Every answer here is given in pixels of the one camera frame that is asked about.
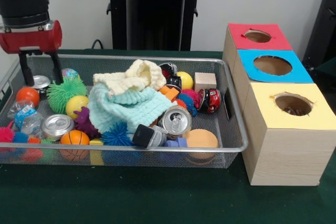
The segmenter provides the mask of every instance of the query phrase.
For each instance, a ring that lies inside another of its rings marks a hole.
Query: red box top
[[[277,24],[228,24],[237,49],[293,50]]]

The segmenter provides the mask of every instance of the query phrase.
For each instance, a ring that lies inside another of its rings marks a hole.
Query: metal can
[[[159,121],[159,126],[168,131],[169,139],[186,138],[191,130],[191,116],[181,106],[172,106]]]
[[[42,130],[47,138],[58,141],[63,135],[74,129],[74,121],[67,115],[52,115],[45,119]]]
[[[47,89],[50,85],[50,80],[46,76],[34,76],[34,86],[33,88],[40,94],[40,99],[47,98]]]
[[[222,103],[222,97],[218,89],[201,89],[198,93],[199,97],[199,111],[213,114],[220,107]]]
[[[175,88],[179,93],[182,91],[182,80],[179,76],[172,76],[167,79],[167,87]]]
[[[177,75],[177,66],[173,63],[165,62],[160,64],[159,67],[162,69],[162,74],[166,79]]]

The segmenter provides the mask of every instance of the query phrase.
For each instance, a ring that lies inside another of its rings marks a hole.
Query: plastic water bottle
[[[16,102],[11,107],[8,117],[14,119],[15,126],[22,133],[36,136],[41,132],[43,117],[30,101]]]

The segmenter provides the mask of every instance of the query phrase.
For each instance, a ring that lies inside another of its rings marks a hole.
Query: black cable
[[[101,49],[104,49],[104,46],[103,46],[102,42],[100,40],[98,40],[98,39],[96,39],[93,42],[91,49],[94,49],[94,47],[96,46],[97,43],[99,43]]]

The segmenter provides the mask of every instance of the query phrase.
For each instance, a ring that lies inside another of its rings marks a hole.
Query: yellow ball
[[[182,89],[192,89],[194,87],[193,78],[186,72],[177,72],[177,76],[181,77]]]
[[[71,117],[73,120],[75,120],[78,115],[74,114],[74,111],[82,111],[82,107],[86,107],[89,103],[89,98],[83,96],[83,95],[77,95],[73,98],[71,98],[67,102],[67,106],[65,108],[66,113],[69,117]]]

